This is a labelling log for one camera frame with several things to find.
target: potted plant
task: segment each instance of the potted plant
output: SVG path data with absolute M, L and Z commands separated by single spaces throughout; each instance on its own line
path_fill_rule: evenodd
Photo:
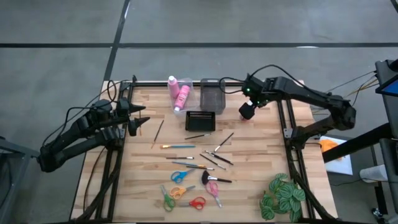
M 297 184 L 285 181 L 287 174 L 277 174 L 275 179 L 269 184 L 271 196 L 264 191 L 260 200 L 261 217 L 271 220 L 276 214 L 286 214 L 290 212 L 290 221 L 297 222 L 301 217 L 301 202 L 305 200 L 305 192 L 298 188 Z

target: gray floor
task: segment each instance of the gray floor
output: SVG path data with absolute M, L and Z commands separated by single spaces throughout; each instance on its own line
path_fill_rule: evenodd
M 123 6 L 113 1 L 0 1 L 0 43 L 113 42 Z M 393 42 L 398 14 L 388 0 L 132 1 L 121 42 Z M 164 80 L 168 75 L 242 78 L 275 63 L 315 89 L 327 90 L 374 70 L 377 60 L 397 58 L 394 48 L 351 49 L 119 49 L 111 78 Z M 0 135 L 39 150 L 64 119 L 100 91 L 111 49 L 0 49 Z M 282 75 L 270 69 L 259 77 Z M 366 78 L 335 91 L 345 95 Z M 373 90 L 355 104 L 355 137 L 387 121 Z M 82 157 L 44 174 L 32 162 L 14 209 L 13 223 L 66 221 Z M 369 151 L 353 155 L 357 172 L 372 166 Z M 338 184 L 354 177 L 330 175 Z M 339 217 L 374 223 L 373 186 L 332 187 Z

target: pink paint bottle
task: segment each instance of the pink paint bottle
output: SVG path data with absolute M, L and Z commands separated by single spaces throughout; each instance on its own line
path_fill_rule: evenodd
M 180 111 L 184 107 L 185 101 L 188 98 L 189 91 L 190 91 L 189 86 L 184 85 L 181 87 L 180 94 L 178 94 L 178 97 L 175 100 L 174 104 L 175 111 Z
M 180 93 L 180 87 L 178 87 L 177 79 L 171 75 L 169 76 L 169 80 L 167 83 L 169 86 L 170 96 L 173 99 L 176 99 L 176 97 L 178 97 L 178 94 Z

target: red scissors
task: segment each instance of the red scissors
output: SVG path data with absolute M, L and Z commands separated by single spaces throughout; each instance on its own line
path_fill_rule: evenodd
M 202 210 L 206 204 L 206 199 L 203 197 L 197 197 L 190 202 L 181 203 L 181 207 L 194 207 L 197 210 Z
M 221 204 L 220 199 L 218 198 L 218 185 L 213 181 L 209 181 L 206 184 L 206 191 L 209 192 L 216 199 L 217 205 L 221 208 L 223 205 Z

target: wooden tabletop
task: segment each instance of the wooden tabletop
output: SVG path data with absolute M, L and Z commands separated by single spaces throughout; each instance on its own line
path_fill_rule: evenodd
M 200 90 L 195 90 L 199 100 Z M 239 120 L 239 107 L 248 99 L 241 93 L 226 95 L 226 108 L 223 114 L 216 117 L 216 131 L 211 136 L 184 140 L 197 135 L 185 130 L 185 116 L 176 116 L 170 105 L 167 88 L 135 87 L 132 102 L 146 106 L 142 116 L 150 116 L 136 137 L 127 135 L 118 186 L 118 196 L 114 208 L 114 222 L 264 222 L 261 218 L 259 199 L 264 190 L 277 173 L 289 174 L 285 147 L 280 129 L 277 105 L 269 103 L 266 107 L 256 110 L 252 120 Z M 308 104 L 292 101 L 297 125 L 308 125 L 314 122 Z M 156 144 L 151 148 L 160 123 L 164 120 Z M 218 154 L 229 159 L 234 165 L 217 160 L 227 168 L 223 170 L 199 156 L 204 150 L 212 151 L 231 133 L 232 138 L 218 150 Z M 163 144 L 194 144 L 193 149 L 161 149 Z M 71 218 L 82 213 L 83 196 L 93 164 L 102 147 L 93 149 L 86 154 L 75 204 Z M 95 169 L 93 180 L 88 191 L 87 204 L 97 194 L 102 178 L 105 154 L 101 155 Z M 214 167 L 210 175 L 232 180 L 233 183 L 218 182 L 219 198 L 223 204 L 219 208 L 213 196 L 206 192 L 201 184 L 203 171 L 195 170 L 178 186 L 196 187 L 185 193 L 177 201 L 189 202 L 197 196 L 206 198 L 206 205 L 199 211 L 192 207 L 175 207 L 172 212 L 163 208 L 164 196 L 160 185 L 169 191 L 177 186 L 170 175 L 176 170 L 187 170 L 183 165 L 173 164 L 166 157 L 193 156 L 194 160 L 184 160 L 194 164 L 205 164 Z M 337 217 L 333 196 L 322 159 L 320 148 L 309 144 L 303 150 L 310 189 L 326 210 Z M 108 209 L 109 193 L 105 198 L 104 217 Z M 306 205 L 302 203 L 305 217 Z M 269 222 L 288 222 L 289 215 L 276 215 Z

